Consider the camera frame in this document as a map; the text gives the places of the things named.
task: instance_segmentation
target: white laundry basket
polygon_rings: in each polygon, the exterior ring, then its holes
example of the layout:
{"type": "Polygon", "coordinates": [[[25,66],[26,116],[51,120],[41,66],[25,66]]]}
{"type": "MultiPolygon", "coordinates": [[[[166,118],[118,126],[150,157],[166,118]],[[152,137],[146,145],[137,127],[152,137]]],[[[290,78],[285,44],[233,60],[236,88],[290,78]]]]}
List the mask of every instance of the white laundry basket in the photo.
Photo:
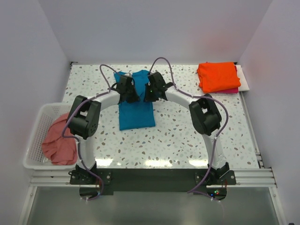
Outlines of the white laundry basket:
{"type": "Polygon", "coordinates": [[[53,103],[46,104],[40,109],[23,161],[24,167],[35,170],[70,170],[75,167],[75,164],[53,165],[42,152],[42,142],[48,133],[49,127],[61,115],[68,113],[71,106],[69,103],[53,103]]]}

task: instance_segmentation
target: wall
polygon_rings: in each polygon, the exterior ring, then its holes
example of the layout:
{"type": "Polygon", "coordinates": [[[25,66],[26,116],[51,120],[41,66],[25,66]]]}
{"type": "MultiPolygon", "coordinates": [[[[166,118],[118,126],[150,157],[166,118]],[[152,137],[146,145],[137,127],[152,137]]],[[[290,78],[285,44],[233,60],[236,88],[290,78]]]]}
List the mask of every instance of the wall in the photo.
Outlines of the wall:
{"type": "Polygon", "coordinates": [[[0,218],[15,225],[29,177],[22,159],[41,105],[60,101],[68,60],[36,0],[0,3],[0,218]]]}
{"type": "Polygon", "coordinates": [[[300,224],[300,1],[274,0],[240,63],[264,163],[272,166],[289,222],[300,224]]]}
{"type": "Polygon", "coordinates": [[[272,0],[39,0],[81,63],[237,61],[272,0]]]}

